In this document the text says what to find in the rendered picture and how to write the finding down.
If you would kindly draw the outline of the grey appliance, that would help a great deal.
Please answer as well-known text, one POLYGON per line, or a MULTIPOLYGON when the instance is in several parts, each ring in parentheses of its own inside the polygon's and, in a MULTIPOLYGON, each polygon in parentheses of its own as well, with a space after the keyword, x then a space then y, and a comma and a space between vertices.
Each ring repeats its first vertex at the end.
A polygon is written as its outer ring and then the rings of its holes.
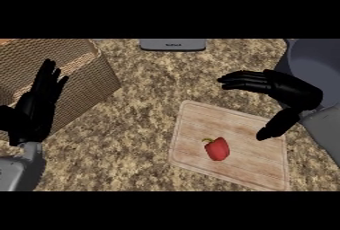
POLYGON ((206 39, 141 39, 139 46, 153 51, 200 51, 206 49, 206 39))

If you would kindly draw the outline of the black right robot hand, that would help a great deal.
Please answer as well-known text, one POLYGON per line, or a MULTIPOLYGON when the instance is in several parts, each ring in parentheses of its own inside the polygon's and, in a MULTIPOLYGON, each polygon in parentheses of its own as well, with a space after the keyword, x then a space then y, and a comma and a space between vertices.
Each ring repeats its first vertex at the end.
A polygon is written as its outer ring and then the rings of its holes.
POLYGON ((293 75, 265 69, 262 72, 235 71, 216 79, 224 90, 244 90, 264 93, 287 105, 258 131, 259 141, 280 137, 300 120, 300 113, 318 108, 323 90, 293 75))

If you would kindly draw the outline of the red bell pepper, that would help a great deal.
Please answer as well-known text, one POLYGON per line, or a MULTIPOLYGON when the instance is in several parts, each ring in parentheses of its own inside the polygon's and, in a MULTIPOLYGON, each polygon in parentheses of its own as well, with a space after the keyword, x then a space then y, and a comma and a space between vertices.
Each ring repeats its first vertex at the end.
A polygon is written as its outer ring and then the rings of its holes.
POLYGON ((213 161, 224 161, 230 156, 230 144, 224 137, 216 139, 204 138, 204 149, 213 161))

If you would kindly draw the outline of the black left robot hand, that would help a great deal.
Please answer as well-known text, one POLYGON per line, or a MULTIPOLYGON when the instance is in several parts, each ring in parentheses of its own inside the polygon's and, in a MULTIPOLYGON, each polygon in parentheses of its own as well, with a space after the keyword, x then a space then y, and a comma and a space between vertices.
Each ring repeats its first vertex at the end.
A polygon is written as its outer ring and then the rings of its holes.
POLYGON ((48 59, 39 69, 31 90, 20 97, 17 106, 0 106, 0 130, 8 133, 9 144, 43 142, 49 136, 57 103, 70 77, 60 78, 61 69, 48 59))

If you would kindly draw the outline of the pale wooden cutting board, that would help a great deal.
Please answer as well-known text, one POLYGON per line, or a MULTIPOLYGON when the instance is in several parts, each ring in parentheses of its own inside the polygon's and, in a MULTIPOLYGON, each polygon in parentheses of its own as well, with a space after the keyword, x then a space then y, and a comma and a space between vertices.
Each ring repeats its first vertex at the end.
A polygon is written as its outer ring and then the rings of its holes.
POLYGON ((169 162, 252 189, 289 190, 286 137, 256 139, 266 123, 268 119, 256 115, 185 100, 176 117, 169 162), (219 137, 228 141, 230 156, 215 161, 203 140, 219 137))

